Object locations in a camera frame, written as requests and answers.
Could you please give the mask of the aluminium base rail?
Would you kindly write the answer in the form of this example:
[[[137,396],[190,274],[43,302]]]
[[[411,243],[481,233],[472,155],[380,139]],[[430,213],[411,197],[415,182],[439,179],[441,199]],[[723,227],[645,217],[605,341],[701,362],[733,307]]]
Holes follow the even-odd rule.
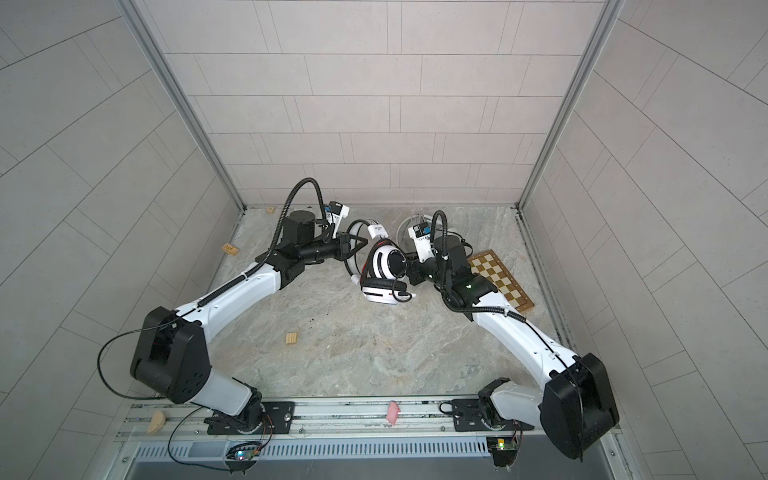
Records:
[[[397,423],[386,421],[390,401],[400,407]],[[263,409],[269,418],[257,429],[243,434],[231,426],[211,426],[205,420],[214,415],[210,409],[195,405],[174,405],[167,401],[133,403],[117,430],[119,439],[255,439],[265,440],[264,430],[274,426],[276,440],[321,438],[495,436],[508,434],[510,425],[492,430],[483,423],[475,395],[401,396],[401,397],[306,397],[267,398]],[[161,410],[167,419],[163,429],[147,434],[153,413]]]

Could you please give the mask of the pink clip on rail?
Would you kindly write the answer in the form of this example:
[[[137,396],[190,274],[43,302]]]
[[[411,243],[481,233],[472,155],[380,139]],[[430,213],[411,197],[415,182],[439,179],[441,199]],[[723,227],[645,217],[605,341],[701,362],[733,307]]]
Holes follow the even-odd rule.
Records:
[[[399,404],[396,401],[390,401],[387,408],[386,421],[391,426],[394,426],[397,423],[399,413],[400,413]]]

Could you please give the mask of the left controller board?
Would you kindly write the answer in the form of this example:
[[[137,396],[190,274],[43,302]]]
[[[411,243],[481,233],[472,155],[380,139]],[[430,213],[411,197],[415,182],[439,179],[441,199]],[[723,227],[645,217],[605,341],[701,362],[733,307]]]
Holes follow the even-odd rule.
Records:
[[[236,444],[229,448],[225,458],[232,462],[254,462],[260,455],[262,443],[258,441],[249,441]]]

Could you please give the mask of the wooden piece on rail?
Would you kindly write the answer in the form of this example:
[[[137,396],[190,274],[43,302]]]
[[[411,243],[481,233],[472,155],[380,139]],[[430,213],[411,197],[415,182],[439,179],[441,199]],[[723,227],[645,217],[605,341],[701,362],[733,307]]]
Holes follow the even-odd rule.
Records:
[[[163,429],[164,425],[166,424],[166,419],[167,417],[163,411],[156,410],[153,413],[150,419],[150,422],[147,426],[147,434],[155,435],[159,433]]]

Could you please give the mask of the right controller board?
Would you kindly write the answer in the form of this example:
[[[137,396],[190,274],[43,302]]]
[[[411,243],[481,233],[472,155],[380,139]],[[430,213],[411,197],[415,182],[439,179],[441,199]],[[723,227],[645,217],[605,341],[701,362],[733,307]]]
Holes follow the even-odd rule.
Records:
[[[496,468],[510,468],[515,463],[520,448],[516,436],[487,437],[486,444]]]

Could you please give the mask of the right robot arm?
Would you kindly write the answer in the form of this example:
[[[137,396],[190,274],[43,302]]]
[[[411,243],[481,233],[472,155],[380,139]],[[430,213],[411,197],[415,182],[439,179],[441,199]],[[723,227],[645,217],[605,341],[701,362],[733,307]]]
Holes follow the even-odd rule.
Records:
[[[530,323],[489,279],[471,269],[461,239],[414,241],[409,280],[430,281],[446,307],[491,333],[528,370],[539,391],[525,395],[499,379],[478,397],[485,421],[521,421],[543,429],[566,457],[577,459],[620,420],[608,372],[594,354],[562,346]]]

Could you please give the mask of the white grey headphones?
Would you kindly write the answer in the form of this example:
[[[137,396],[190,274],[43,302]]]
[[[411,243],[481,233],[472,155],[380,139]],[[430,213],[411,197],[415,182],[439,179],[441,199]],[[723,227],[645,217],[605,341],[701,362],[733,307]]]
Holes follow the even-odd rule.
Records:
[[[428,225],[431,224],[431,221],[433,219],[432,215],[429,214],[414,214],[406,219],[404,219],[400,225],[397,228],[396,233],[396,239],[397,240],[404,240],[408,238],[408,230],[411,229],[414,226],[417,226],[421,223],[427,223]]]

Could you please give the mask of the black white headphones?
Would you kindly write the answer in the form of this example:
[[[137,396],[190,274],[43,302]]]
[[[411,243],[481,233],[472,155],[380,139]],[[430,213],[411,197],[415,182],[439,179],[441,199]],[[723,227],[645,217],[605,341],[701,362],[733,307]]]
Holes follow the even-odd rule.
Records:
[[[357,262],[357,252],[367,244],[361,232],[367,230],[371,248],[363,266]],[[408,303],[413,295],[402,281],[409,260],[403,250],[389,238],[379,223],[364,219],[354,220],[346,233],[350,236],[350,256],[344,261],[352,282],[360,287],[364,297],[373,303],[397,305]]]

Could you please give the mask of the controller board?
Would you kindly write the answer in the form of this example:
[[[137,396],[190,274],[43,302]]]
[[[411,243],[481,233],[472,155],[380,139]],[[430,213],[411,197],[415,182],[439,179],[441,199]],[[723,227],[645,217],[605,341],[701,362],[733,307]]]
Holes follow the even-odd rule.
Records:
[[[487,437],[486,444],[496,468],[510,468],[515,463],[520,448],[516,436]]]
[[[225,458],[232,462],[254,462],[260,455],[262,443],[258,441],[249,441],[236,444],[229,448]]]

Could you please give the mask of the wooden chessboard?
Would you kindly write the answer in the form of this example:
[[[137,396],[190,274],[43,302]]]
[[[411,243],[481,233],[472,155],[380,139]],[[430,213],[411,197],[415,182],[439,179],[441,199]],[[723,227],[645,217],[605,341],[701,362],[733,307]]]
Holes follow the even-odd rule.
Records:
[[[469,264],[473,273],[490,280],[518,312],[527,313],[535,307],[534,302],[493,250],[474,254],[469,258]]]

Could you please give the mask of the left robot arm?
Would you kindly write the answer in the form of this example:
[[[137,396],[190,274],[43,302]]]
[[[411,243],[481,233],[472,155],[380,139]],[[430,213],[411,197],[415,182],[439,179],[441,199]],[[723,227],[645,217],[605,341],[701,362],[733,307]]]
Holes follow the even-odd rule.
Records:
[[[213,411],[210,432],[250,434],[266,420],[260,392],[215,371],[208,345],[240,314],[287,287],[308,265],[354,256],[352,235],[339,224],[347,206],[332,201],[325,208],[324,230],[313,212],[296,210],[284,218],[279,243],[248,269],[208,295],[175,310],[158,307],[144,320],[130,365],[131,376],[175,404],[191,402]]]

